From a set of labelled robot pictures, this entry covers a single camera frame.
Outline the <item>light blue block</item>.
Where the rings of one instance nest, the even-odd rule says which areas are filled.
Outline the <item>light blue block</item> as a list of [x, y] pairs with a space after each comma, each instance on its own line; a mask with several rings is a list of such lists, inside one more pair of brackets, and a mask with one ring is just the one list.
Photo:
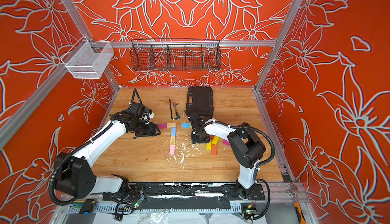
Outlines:
[[190, 123], [182, 123], [182, 124], [181, 124], [181, 127], [182, 127], [182, 128], [190, 128], [190, 127], [191, 127], [191, 124], [190, 124]]

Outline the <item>orange block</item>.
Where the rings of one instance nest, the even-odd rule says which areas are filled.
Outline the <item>orange block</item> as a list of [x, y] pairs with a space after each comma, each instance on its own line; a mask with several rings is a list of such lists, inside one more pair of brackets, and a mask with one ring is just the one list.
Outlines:
[[218, 149], [217, 145], [212, 144], [212, 146], [211, 146], [211, 154], [213, 156], [217, 155], [217, 149]]

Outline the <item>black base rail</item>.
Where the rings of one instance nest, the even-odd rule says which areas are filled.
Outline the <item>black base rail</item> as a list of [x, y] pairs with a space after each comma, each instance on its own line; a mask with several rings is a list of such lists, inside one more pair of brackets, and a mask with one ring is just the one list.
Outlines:
[[255, 185], [248, 190], [239, 190], [235, 182], [138, 182], [129, 183], [130, 190], [135, 189], [145, 197], [158, 198], [187, 198], [187, 197], [219, 197], [224, 200], [256, 200], [266, 199], [262, 185]]

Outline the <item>black plastic tool case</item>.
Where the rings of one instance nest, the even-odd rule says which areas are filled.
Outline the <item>black plastic tool case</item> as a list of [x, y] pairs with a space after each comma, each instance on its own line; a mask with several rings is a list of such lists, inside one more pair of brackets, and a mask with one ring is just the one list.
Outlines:
[[190, 114], [212, 116], [213, 90], [211, 87], [189, 87], [187, 92], [186, 110]]

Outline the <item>magenta block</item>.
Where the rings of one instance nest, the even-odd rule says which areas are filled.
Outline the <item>magenta block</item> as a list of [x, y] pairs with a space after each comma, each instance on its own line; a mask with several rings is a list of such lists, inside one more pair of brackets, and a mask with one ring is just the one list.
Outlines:
[[159, 129], [166, 129], [167, 128], [167, 124], [166, 123], [158, 124], [158, 128]]
[[223, 144], [224, 144], [224, 145], [227, 145], [227, 146], [229, 146], [229, 147], [231, 146], [231, 144], [230, 144], [229, 141], [227, 141], [227, 140], [224, 140], [224, 141], [223, 141]]

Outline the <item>natural wood block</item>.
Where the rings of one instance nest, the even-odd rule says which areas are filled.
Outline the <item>natural wood block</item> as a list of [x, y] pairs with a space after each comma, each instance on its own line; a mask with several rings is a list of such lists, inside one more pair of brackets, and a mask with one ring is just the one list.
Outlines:
[[168, 123], [167, 128], [175, 128], [176, 124], [175, 123]]
[[170, 145], [175, 145], [175, 142], [176, 142], [176, 137], [175, 136], [171, 136], [170, 137]]

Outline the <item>orange handled tool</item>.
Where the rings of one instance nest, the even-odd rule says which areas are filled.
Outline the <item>orange handled tool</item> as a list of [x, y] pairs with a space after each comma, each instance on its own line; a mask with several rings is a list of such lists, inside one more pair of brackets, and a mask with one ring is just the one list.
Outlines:
[[295, 206], [295, 210], [296, 210], [299, 224], [307, 224], [305, 221], [305, 218], [303, 216], [303, 212], [302, 212], [302, 209], [301, 209], [299, 202], [295, 202], [294, 206]]

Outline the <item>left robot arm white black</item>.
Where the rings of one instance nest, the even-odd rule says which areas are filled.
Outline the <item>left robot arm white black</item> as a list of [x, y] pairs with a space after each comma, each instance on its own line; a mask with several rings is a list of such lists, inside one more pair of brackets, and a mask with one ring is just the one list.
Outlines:
[[161, 134], [154, 113], [145, 107], [137, 90], [133, 90], [127, 109], [110, 115], [109, 121], [84, 144], [69, 153], [56, 156], [52, 176], [48, 183], [51, 201], [66, 206], [90, 194], [103, 194], [117, 204], [128, 204], [131, 189], [123, 176], [96, 176], [92, 167], [97, 159], [126, 133], [135, 138], [155, 137]]

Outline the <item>yellow block upper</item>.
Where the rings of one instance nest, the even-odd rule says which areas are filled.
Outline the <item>yellow block upper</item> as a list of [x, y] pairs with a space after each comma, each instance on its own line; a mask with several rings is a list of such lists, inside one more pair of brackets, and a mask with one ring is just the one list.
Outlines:
[[214, 136], [213, 139], [212, 139], [212, 141], [211, 141], [211, 144], [212, 144], [212, 145], [217, 145], [218, 141], [219, 141], [219, 137]]

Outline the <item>pink block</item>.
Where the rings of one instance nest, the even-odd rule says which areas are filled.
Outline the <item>pink block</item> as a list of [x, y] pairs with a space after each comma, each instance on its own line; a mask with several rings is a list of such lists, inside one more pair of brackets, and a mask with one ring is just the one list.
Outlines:
[[175, 155], [175, 145], [174, 144], [172, 144], [172, 145], [170, 145], [170, 149], [169, 149], [169, 155], [170, 156], [174, 156]]

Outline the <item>yellow block lower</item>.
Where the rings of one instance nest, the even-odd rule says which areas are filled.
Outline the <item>yellow block lower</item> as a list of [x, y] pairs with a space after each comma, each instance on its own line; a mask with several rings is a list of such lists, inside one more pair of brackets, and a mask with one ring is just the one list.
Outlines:
[[211, 149], [212, 149], [212, 144], [211, 144], [211, 142], [209, 142], [209, 143], [206, 144], [206, 148], [207, 148], [208, 150], [211, 150]]

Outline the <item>black hex key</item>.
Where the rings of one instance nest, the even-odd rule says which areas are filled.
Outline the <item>black hex key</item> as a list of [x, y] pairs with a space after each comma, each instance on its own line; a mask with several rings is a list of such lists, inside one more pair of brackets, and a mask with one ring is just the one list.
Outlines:
[[175, 114], [173, 114], [172, 106], [174, 106], [174, 109], [176, 109], [176, 105], [175, 105], [175, 104], [172, 104], [171, 99], [169, 99], [169, 107], [170, 107], [170, 116], [171, 116], [171, 120], [179, 120], [180, 117], [178, 116], [178, 113], [177, 113], [176, 110], [175, 110]]

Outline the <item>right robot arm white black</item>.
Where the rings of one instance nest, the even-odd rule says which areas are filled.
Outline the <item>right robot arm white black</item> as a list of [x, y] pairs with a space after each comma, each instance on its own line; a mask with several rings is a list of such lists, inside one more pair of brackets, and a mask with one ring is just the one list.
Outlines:
[[211, 135], [229, 142], [235, 159], [240, 164], [240, 171], [236, 184], [223, 186], [224, 196], [228, 200], [253, 200], [256, 204], [255, 190], [262, 190], [259, 183], [267, 189], [267, 202], [264, 210], [257, 213], [250, 206], [240, 214], [246, 221], [255, 221], [263, 218], [270, 207], [271, 192], [268, 182], [258, 178], [260, 166], [270, 163], [275, 157], [275, 146], [270, 137], [263, 131], [252, 127], [248, 123], [232, 125], [215, 118], [203, 119], [197, 113], [185, 111], [191, 127], [192, 140], [207, 140]]

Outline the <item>yellow block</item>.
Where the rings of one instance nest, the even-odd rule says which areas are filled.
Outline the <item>yellow block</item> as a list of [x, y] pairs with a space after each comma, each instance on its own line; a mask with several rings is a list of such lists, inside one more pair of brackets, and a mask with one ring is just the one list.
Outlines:
[[206, 148], [207, 148], [208, 150], [211, 150], [211, 149], [212, 149], [212, 144], [211, 144], [211, 142], [209, 142], [209, 143], [206, 144]]
[[212, 139], [212, 141], [211, 141], [211, 144], [212, 144], [212, 145], [217, 145], [218, 141], [219, 141], [219, 137], [214, 136], [213, 139]]

